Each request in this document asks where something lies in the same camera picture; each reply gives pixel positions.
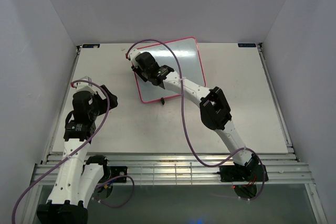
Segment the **pink framed whiteboard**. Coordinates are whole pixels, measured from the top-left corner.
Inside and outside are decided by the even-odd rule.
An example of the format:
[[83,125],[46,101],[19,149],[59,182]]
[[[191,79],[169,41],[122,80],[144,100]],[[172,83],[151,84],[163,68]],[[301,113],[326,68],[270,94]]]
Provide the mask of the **pink framed whiteboard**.
[[[167,65],[175,71],[178,71],[178,67],[181,67],[183,77],[200,86],[206,86],[196,39],[194,37],[187,37],[167,41],[165,44],[170,47],[171,51],[164,45],[154,41],[142,42],[133,48],[138,49],[141,53],[150,53],[159,66]],[[177,93],[154,86],[149,81],[144,82],[137,74],[135,74],[135,79],[140,100],[143,103],[151,103],[160,101],[160,98],[166,100],[178,96]]]

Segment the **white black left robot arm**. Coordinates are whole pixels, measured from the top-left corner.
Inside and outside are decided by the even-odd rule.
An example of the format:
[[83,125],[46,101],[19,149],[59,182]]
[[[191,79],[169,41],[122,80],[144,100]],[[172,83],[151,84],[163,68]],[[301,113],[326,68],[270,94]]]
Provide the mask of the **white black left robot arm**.
[[85,157],[93,136],[101,127],[97,117],[107,116],[118,105],[118,98],[106,86],[99,86],[103,99],[90,81],[78,81],[72,96],[72,110],[65,119],[64,150],[53,189],[45,204],[37,207],[41,223],[87,223],[88,202],[100,180],[108,176],[102,155]]

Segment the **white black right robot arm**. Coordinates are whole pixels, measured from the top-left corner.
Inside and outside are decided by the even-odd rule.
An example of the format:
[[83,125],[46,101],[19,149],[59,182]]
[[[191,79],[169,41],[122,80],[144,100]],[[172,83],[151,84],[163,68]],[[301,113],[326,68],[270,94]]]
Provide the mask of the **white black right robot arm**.
[[266,169],[257,154],[247,148],[232,122],[232,115],[226,97],[219,87],[202,87],[182,76],[180,70],[162,65],[149,52],[136,49],[129,53],[132,70],[143,80],[154,86],[173,91],[188,99],[199,109],[202,123],[213,130],[223,141],[233,159],[234,167],[229,177],[249,179],[258,173],[266,174]]

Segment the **blue left corner label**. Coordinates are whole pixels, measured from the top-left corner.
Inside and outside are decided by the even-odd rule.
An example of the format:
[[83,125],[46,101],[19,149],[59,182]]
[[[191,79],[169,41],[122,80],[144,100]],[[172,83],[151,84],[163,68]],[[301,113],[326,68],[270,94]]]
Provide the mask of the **blue left corner label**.
[[83,44],[82,48],[100,48],[100,44]]

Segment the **blue corner label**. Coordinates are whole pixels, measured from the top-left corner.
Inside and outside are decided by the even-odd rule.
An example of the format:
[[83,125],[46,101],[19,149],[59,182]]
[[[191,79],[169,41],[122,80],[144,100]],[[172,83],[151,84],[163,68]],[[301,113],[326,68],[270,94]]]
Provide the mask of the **blue corner label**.
[[256,48],[255,43],[238,43],[239,48]]
[[82,48],[100,48],[100,44],[83,44]]

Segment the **blue right corner label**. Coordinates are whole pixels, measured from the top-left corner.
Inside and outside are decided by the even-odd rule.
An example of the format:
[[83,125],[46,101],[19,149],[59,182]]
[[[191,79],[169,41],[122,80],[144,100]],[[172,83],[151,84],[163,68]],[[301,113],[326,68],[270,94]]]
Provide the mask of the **blue right corner label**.
[[255,43],[238,43],[239,48],[256,48]]

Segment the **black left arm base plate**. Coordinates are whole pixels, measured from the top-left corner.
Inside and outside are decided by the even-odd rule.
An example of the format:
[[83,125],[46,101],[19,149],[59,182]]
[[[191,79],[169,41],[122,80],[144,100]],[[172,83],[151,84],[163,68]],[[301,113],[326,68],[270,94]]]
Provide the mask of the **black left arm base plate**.
[[[108,166],[107,167],[108,176],[107,179],[111,179],[117,176],[125,176],[128,174],[127,166]],[[127,181],[126,177],[117,178],[113,180],[112,183],[125,183]]]

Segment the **aluminium table frame rails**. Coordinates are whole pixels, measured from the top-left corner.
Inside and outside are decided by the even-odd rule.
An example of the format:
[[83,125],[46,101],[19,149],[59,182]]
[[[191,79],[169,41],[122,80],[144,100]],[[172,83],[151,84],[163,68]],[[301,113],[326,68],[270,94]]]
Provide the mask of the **aluminium table frame rails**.
[[[313,175],[295,155],[261,47],[238,43],[200,43],[207,87],[219,86],[233,122],[247,147],[258,153],[272,184],[302,185],[317,223],[326,223]],[[127,166],[138,186],[218,185],[216,167],[207,168],[191,154],[181,121],[179,96],[143,103],[135,74],[125,59],[129,44],[79,47],[72,77],[89,76],[118,96],[118,107],[93,139],[90,154],[106,154],[112,165]]]

